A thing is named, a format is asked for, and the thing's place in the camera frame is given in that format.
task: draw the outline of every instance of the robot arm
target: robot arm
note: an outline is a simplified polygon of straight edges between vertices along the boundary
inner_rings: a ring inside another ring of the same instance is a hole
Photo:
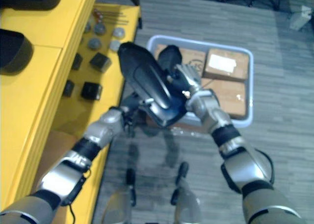
[[[180,67],[178,70],[184,77],[186,71]],[[264,155],[244,140],[220,108],[214,92],[201,90],[197,77],[189,78],[189,83],[191,98],[186,108],[200,118],[217,144],[224,159],[221,171],[229,187],[243,196],[246,223],[304,224],[288,199],[273,187],[272,168]]]
[[[98,152],[123,129],[122,110],[110,109],[104,113],[43,176],[34,194],[0,213],[0,223],[50,224],[58,207],[71,204],[76,198],[86,181],[83,174],[89,170]]]

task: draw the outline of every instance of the small block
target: small block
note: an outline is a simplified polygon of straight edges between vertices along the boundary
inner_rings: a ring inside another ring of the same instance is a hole
[[[123,39],[125,35],[125,31],[122,27],[117,27],[113,30],[113,36],[117,39]]]
[[[67,80],[65,87],[63,89],[62,95],[65,97],[70,97],[74,89],[74,83],[70,80]]]
[[[85,82],[80,95],[87,100],[99,100],[102,89],[98,83]]]
[[[91,50],[98,50],[102,47],[102,43],[98,38],[92,38],[88,41],[88,47]]]
[[[111,60],[101,53],[96,53],[96,55],[89,61],[89,63],[96,70],[101,72],[106,72],[108,67],[111,65]]]
[[[103,23],[100,23],[102,21],[101,19],[98,19],[98,23],[94,26],[94,32],[97,35],[103,35],[106,32],[106,27]]]
[[[117,52],[119,50],[120,45],[121,45],[121,43],[120,43],[119,40],[113,40],[113,41],[110,42],[110,46],[109,47],[110,47],[110,49],[112,51]]]
[[[80,54],[75,54],[74,61],[72,63],[72,70],[78,70],[80,67],[80,64],[82,63],[83,57]]]

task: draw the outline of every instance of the black square block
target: black square block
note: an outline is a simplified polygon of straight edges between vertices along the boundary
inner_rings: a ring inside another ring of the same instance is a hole
[[[63,89],[62,95],[65,97],[70,97],[74,89],[74,83],[70,80],[67,80],[65,87]]]
[[[111,65],[111,60],[101,54],[101,53],[96,53],[96,55],[89,61],[89,63],[94,67],[96,70],[100,72],[106,72],[108,67]]]
[[[85,82],[81,96],[88,100],[99,100],[103,87],[98,83]]]
[[[83,57],[80,54],[77,53],[75,55],[75,58],[74,58],[74,61],[72,63],[71,69],[77,71],[79,69],[79,67],[80,67],[80,64],[82,63],[82,60],[83,60]]]

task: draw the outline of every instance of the yellow shelf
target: yellow shelf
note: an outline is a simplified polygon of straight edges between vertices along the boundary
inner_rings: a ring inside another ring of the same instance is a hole
[[[78,48],[78,53],[83,57],[79,70],[71,70],[68,79],[75,86],[71,97],[62,97],[56,112],[52,129],[67,132],[82,137],[86,127],[97,120],[100,115],[113,105],[117,105],[120,100],[120,93],[123,86],[123,76],[120,72],[118,55],[109,49],[109,43],[112,38],[112,32],[115,27],[123,27],[126,35],[120,42],[133,41],[139,17],[139,7],[123,6],[114,4],[96,4],[94,6],[100,11],[116,14],[112,16],[112,22],[106,23],[106,33],[103,36],[97,36],[92,31],[83,34],[83,41]],[[117,25],[119,20],[127,20],[127,25]],[[92,28],[95,24],[93,16],[90,17]],[[102,48],[98,51],[92,51],[87,48],[90,38],[98,37],[102,42]],[[105,73],[93,69],[89,61],[100,52],[110,58],[112,64]],[[103,90],[100,100],[85,100],[80,96],[84,82],[95,82],[102,85]],[[91,222],[94,206],[98,194],[100,181],[102,178],[105,159],[108,147],[100,152],[93,161],[92,175],[87,179],[82,191],[73,203],[73,209],[76,214],[76,223],[88,224]],[[72,216],[67,212],[66,223],[72,223]]]
[[[22,32],[34,44],[34,54],[21,73],[0,77],[0,209],[31,190],[94,1],[61,0],[50,11],[2,10],[1,27]]]

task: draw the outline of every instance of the gray carpet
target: gray carpet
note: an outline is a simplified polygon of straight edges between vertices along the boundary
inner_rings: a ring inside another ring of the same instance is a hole
[[[128,0],[98,0],[129,3]],[[141,0],[143,29],[136,43],[156,34],[234,45],[255,57],[254,121],[241,134],[274,160],[276,181],[308,223],[314,223],[314,35],[310,25],[289,29],[286,13],[206,0]],[[93,223],[99,224],[110,195],[137,168],[137,206],[132,223],[172,223],[169,203],[181,161],[202,204],[203,223],[243,224],[241,196],[220,172],[222,159],[206,135],[137,128],[122,134],[108,155]]]

